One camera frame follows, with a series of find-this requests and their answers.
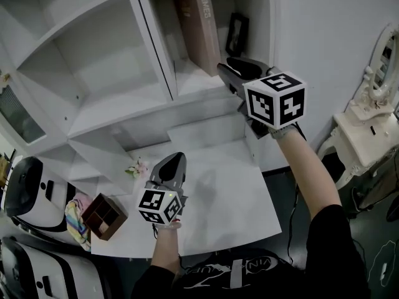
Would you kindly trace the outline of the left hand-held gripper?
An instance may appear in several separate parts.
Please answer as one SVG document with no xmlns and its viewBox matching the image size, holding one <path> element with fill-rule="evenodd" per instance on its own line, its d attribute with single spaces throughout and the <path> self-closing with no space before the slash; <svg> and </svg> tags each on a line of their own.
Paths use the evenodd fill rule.
<svg viewBox="0 0 399 299">
<path fill-rule="evenodd" d="M 186 156 L 173 153 L 151 172 L 150 180 L 139 190 L 136 208 L 145 221 L 158 225 L 170 225 L 182 215 L 187 197 L 182 185 L 186 177 Z"/>
</svg>

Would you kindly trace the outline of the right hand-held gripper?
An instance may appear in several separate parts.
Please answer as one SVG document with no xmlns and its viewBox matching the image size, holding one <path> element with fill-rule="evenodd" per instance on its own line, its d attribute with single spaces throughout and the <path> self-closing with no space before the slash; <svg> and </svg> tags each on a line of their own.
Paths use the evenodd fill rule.
<svg viewBox="0 0 399 299">
<path fill-rule="evenodd" d="M 228 57 L 226 61 L 229 66 L 217 65 L 218 75 L 233 95 L 245 98 L 250 119 L 280 130 L 305 117 L 307 84 L 299 77 L 291 72 L 266 77 L 267 64 L 245 57 Z"/>
</svg>

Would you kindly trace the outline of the brown hardcover book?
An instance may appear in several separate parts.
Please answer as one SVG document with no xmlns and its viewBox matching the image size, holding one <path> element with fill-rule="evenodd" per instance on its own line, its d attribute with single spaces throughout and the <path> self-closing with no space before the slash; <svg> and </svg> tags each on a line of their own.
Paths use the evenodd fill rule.
<svg viewBox="0 0 399 299">
<path fill-rule="evenodd" d="M 209 76 L 221 61 L 211 0 L 173 0 L 189 59 Z"/>
</svg>

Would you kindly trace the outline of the person's right forearm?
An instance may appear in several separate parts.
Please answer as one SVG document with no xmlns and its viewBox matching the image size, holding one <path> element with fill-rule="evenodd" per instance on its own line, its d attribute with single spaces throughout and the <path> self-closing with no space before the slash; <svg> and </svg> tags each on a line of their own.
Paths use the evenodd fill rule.
<svg viewBox="0 0 399 299">
<path fill-rule="evenodd" d="M 341 205 L 338 190 L 329 172 L 298 128 L 289 125 L 269 130 L 277 141 L 309 209 L 315 217 L 322 209 Z"/>
</svg>

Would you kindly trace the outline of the person's left forearm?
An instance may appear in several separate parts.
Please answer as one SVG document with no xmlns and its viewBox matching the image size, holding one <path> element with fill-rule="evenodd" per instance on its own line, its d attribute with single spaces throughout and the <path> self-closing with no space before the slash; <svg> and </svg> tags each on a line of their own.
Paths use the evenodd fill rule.
<svg viewBox="0 0 399 299">
<path fill-rule="evenodd" d="M 170 227 L 160 227 L 158 229 L 155 249 L 151 259 L 151 266 L 164 268 L 172 273 L 177 273 L 180 269 L 178 253 L 178 229 L 177 223 Z"/>
</svg>

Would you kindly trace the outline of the pink artificial flowers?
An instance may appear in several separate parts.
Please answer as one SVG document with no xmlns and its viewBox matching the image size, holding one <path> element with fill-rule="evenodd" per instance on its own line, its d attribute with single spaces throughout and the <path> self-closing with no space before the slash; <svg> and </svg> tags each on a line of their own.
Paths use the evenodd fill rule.
<svg viewBox="0 0 399 299">
<path fill-rule="evenodd" d="M 147 165 L 148 163 L 146 161 L 138 157 L 134 163 L 125 170 L 125 173 L 132 176 L 134 179 L 143 178 L 148 172 Z"/>
</svg>

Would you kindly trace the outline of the white shelf unit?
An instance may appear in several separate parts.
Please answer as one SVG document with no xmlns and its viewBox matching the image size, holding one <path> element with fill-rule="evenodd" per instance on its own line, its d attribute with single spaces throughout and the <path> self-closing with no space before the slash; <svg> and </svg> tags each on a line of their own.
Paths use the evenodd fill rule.
<svg viewBox="0 0 399 299">
<path fill-rule="evenodd" d="M 244 56 L 273 63 L 277 0 L 211 0 L 221 61 L 231 14 L 249 19 Z M 19 150 L 91 197 L 113 200 L 127 220 L 91 252 L 149 258 L 150 224 L 139 190 L 163 158 L 183 152 L 188 198 L 181 255 L 255 242 L 281 227 L 264 182 L 263 143 L 236 112 L 240 98 L 188 57 L 173 0 L 0 0 L 0 71 L 46 135 Z M 147 175 L 125 173 L 141 157 Z"/>
</svg>

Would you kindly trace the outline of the brown wooden organizer box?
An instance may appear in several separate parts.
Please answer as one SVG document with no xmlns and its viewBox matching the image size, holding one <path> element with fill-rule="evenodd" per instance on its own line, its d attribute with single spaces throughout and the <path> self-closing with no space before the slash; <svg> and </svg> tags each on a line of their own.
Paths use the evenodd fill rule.
<svg viewBox="0 0 399 299">
<path fill-rule="evenodd" d="M 97 195 L 82 214 L 84 224 L 101 240 L 109 240 L 127 218 L 121 208 L 103 194 Z"/>
</svg>

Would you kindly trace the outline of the pastel striped towel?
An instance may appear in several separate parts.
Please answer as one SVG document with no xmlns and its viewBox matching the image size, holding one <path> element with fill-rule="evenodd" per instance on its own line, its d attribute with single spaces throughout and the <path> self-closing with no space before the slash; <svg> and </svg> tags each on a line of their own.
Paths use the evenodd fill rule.
<svg viewBox="0 0 399 299">
<path fill-rule="evenodd" d="M 87 252 L 91 252 L 91 235 L 90 229 L 84 223 L 82 214 L 90 206 L 91 202 L 91 197 L 77 191 L 72 200 L 66 204 L 64 211 L 67 231 Z"/>
</svg>

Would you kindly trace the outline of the white vanity table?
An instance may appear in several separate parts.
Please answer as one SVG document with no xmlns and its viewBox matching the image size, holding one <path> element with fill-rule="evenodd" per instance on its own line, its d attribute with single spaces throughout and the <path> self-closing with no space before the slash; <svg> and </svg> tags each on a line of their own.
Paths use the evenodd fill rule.
<svg viewBox="0 0 399 299">
<path fill-rule="evenodd" d="M 334 115 L 337 126 L 321 144 L 322 159 L 334 151 L 344 165 L 337 189 L 343 188 L 354 176 L 360 176 L 399 146 L 399 122 L 390 103 L 356 103 L 351 100 L 343 113 Z M 370 130 L 373 126 L 374 136 Z"/>
</svg>

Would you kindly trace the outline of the white oval vanity mirror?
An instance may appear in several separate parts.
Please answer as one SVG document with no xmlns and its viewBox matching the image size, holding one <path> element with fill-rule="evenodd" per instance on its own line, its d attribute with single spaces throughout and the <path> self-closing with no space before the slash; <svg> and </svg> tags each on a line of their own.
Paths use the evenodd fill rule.
<svg viewBox="0 0 399 299">
<path fill-rule="evenodd" d="M 389 24 L 381 33 L 365 69 L 368 96 L 382 101 L 395 94 L 399 83 L 399 24 Z"/>
</svg>

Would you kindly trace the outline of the white glass cabinet door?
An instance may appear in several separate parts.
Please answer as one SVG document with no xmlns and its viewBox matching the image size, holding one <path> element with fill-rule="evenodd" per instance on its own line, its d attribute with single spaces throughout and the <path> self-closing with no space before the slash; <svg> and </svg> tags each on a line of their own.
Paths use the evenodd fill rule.
<svg viewBox="0 0 399 299">
<path fill-rule="evenodd" d="M 10 86 L 11 76 L 0 71 L 0 114 L 28 144 L 46 135 L 23 107 Z"/>
</svg>

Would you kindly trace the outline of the person's black shirt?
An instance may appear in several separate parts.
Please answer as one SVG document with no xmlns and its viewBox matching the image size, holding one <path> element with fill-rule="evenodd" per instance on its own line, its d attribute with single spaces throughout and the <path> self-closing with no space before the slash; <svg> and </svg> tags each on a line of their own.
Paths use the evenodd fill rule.
<svg viewBox="0 0 399 299">
<path fill-rule="evenodd" d="M 131 299 L 370 299 L 365 268 L 341 206 L 311 221 L 304 270 L 266 249 L 226 251 L 182 276 L 149 267 Z"/>
</svg>

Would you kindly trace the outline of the black picture frame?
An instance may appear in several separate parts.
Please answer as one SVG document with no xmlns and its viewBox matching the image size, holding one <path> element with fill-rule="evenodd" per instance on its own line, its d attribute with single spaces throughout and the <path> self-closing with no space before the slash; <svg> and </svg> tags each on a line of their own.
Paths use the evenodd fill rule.
<svg viewBox="0 0 399 299">
<path fill-rule="evenodd" d="M 248 37 L 249 19 L 238 12 L 231 14 L 225 51 L 230 57 L 240 57 Z"/>
</svg>

